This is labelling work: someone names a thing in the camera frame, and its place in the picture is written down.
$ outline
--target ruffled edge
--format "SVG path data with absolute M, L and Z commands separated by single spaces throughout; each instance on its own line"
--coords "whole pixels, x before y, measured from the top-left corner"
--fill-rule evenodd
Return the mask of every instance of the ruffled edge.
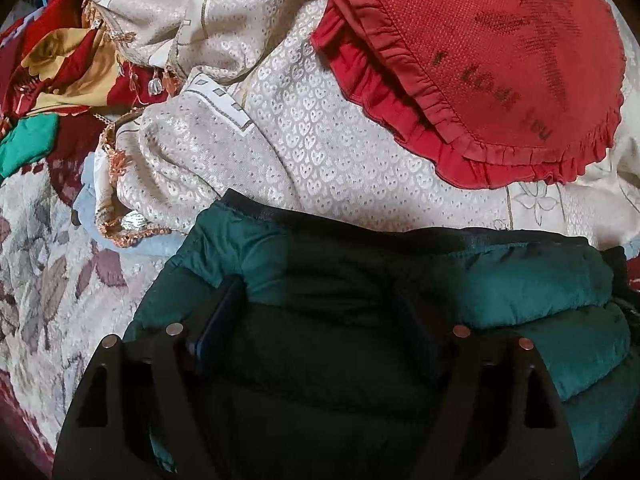
M 432 160 L 437 175 L 456 187 L 496 189 L 512 182 L 534 180 L 565 184 L 584 174 L 584 165 L 576 160 L 501 166 L 462 156 L 455 145 L 443 141 L 400 83 L 356 37 L 331 0 L 311 42 L 327 60 L 343 95 L 361 106 L 367 117 L 390 130 L 406 150 Z M 601 146 L 596 149 L 601 151 L 594 151 L 594 158 L 602 160 L 606 150 Z
M 391 72 L 398 78 L 403 92 L 419 106 L 437 134 L 446 144 L 450 144 L 465 158 L 498 166 L 548 165 L 549 167 L 545 168 L 547 176 L 544 179 L 564 184 L 575 180 L 578 174 L 584 174 L 584 168 L 588 164 L 602 160 L 606 149 L 613 145 L 615 131 L 622 120 L 620 107 L 624 102 L 622 81 L 625 74 L 626 58 L 613 13 L 605 0 L 600 1 L 606 6 L 612 19 L 611 23 L 618 37 L 618 54 L 622 60 L 620 89 L 614 99 L 614 104 L 606 112 L 605 119 L 585 139 L 569 144 L 563 149 L 534 146 L 514 148 L 507 145 L 487 144 L 477 140 L 462 123 L 440 89 L 425 74 L 380 0 L 330 1 L 334 10 L 337 7 L 343 11 L 338 14 L 354 33 L 360 36 L 360 39 L 364 40 L 372 49 L 382 64 L 383 73 Z M 370 12 L 372 8 L 376 9 L 376 12 Z

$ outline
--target white patterned fabric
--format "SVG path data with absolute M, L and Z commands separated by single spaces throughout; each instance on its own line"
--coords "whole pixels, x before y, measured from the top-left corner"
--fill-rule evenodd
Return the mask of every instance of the white patterned fabric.
M 185 79 L 201 65 L 219 82 L 231 82 L 282 42 L 308 1 L 190 0 L 169 67 Z
M 127 39 L 116 43 L 126 59 L 138 65 L 164 68 L 188 0 L 91 1 L 114 38 Z
M 638 76 L 633 64 L 625 78 L 618 142 L 579 183 L 457 189 L 343 98 L 308 40 L 325 3 L 304 5 L 286 39 L 234 87 L 233 96 L 255 123 L 251 135 L 238 136 L 220 125 L 203 101 L 185 93 L 191 84 L 179 97 L 148 107 L 139 128 L 123 126 L 126 133 L 118 135 L 116 146 L 130 163 L 118 179 L 119 199 L 153 222 L 181 231 L 190 229 L 210 200 L 234 187 L 259 202 L 376 230 L 542 229 L 586 236 L 599 248 L 640 233 L 640 214 L 615 170 L 640 134 L 640 121 L 630 110 L 639 95 L 631 84 Z M 625 41 L 625 46 L 633 49 L 637 43 Z M 601 168 L 613 169 L 603 173 Z

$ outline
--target floral blanket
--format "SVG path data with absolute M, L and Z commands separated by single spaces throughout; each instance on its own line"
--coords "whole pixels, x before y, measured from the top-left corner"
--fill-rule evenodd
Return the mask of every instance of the floral blanket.
M 61 119 L 56 149 L 0 186 L 0 416 L 28 428 L 17 440 L 45 472 L 98 342 L 122 335 L 164 265 L 103 249 L 78 223 L 82 162 L 104 123 Z

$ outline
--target green jacket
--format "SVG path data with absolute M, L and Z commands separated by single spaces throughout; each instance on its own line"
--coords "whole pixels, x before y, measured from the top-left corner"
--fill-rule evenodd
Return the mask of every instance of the green jacket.
M 405 478 L 399 464 L 410 473 L 440 394 L 418 377 L 388 307 L 398 282 L 452 323 L 535 342 L 583 473 L 640 391 L 612 270 L 583 238 L 481 228 L 376 233 L 229 191 L 198 216 L 125 340 L 183 320 L 226 274 L 243 277 L 250 305 L 194 402 L 244 480 Z M 155 439 L 161 449 L 159 430 Z

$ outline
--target metal rivet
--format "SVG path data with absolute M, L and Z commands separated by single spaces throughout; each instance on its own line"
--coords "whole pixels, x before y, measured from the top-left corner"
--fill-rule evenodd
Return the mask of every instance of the metal rivet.
M 182 329 L 184 329 L 184 327 L 181 323 L 171 323 L 171 325 L 168 325 L 164 330 L 168 335 L 174 336 L 182 333 Z
M 533 350 L 534 348 L 533 341 L 531 339 L 527 339 L 526 337 L 521 337 L 520 339 L 518 339 L 518 344 L 523 350 Z
M 115 345 L 118 342 L 118 339 L 119 337 L 116 336 L 115 334 L 109 334 L 102 338 L 102 341 L 100 341 L 100 344 L 102 345 L 103 348 L 111 348 L 113 345 Z
M 471 335 L 471 330 L 469 330 L 468 326 L 456 325 L 455 327 L 453 327 L 453 335 L 464 339 L 465 337 L 469 337 Z

